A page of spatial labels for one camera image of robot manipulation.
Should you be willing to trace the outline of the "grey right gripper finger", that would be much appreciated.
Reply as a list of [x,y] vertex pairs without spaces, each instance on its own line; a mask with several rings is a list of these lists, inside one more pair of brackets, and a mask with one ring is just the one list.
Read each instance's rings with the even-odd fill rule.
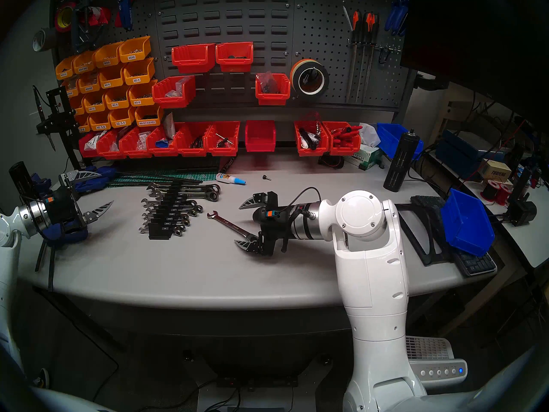
[[275,240],[269,238],[264,233],[258,233],[257,236],[253,236],[252,241],[235,239],[234,242],[245,252],[262,257],[273,256],[275,249]]
[[239,210],[261,208],[263,210],[276,210],[278,205],[278,195],[274,191],[254,193],[252,197],[245,200],[239,207]]

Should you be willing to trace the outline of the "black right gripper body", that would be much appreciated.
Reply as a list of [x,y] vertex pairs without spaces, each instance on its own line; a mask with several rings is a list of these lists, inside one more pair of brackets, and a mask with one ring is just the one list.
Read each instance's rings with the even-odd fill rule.
[[253,212],[253,221],[260,226],[259,245],[274,245],[287,234],[288,219],[296,205],[269,208],[266,204],[257,204]]

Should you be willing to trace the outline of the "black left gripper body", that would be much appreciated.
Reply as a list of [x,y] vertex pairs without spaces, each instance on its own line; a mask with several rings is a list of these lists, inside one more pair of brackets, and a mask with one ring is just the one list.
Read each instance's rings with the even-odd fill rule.
[[42,236],[87,236],[88,229],[80,221],[80,211],[68,186],[59,186],[41,195],[45,228]]

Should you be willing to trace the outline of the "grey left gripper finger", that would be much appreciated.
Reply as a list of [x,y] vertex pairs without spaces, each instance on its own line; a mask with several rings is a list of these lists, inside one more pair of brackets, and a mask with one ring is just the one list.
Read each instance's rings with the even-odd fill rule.
[[114,201],[111,201],[91,211],[86,211],[82,213],[84,223],[86,225],[89,225],[96,222],[100,217],[102,217],[109,210],[109,208],[113,205],[113,203]]
[[78,183],[87,182],[100,177],[102,177],[102,175],[94,171],[73,170],[68,173],[60,174],[60,186],[74,188]]

